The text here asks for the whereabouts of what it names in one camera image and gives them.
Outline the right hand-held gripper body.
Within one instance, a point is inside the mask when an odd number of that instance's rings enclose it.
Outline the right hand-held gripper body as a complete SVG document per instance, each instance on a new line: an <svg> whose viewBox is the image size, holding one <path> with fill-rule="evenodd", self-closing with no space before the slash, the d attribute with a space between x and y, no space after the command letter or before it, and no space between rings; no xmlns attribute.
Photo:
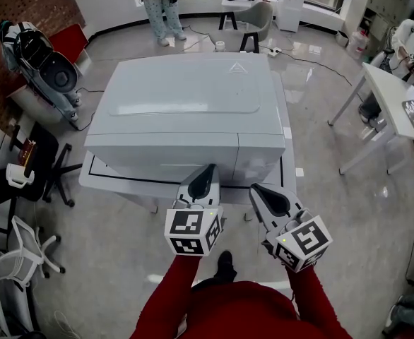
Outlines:
<svg viewBox="0 0 414 339"><path fill-rule="evenodd" d="M267 230L263 246L294 273L314 265L333 242L321 217L299 202L284 199L276 210L265 205L261 222Z"/></svg>

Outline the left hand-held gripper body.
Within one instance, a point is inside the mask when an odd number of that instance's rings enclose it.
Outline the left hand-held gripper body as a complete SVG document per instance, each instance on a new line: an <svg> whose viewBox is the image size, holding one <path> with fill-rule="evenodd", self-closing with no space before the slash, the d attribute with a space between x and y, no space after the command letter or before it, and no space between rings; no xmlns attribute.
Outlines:
<svg viewBox="0 0 414 339"><path fill-rule="evenodd" d="M223 231L220 204L182 204L174 201L165 216L164 236L178 256L208 256Z"/></svg>

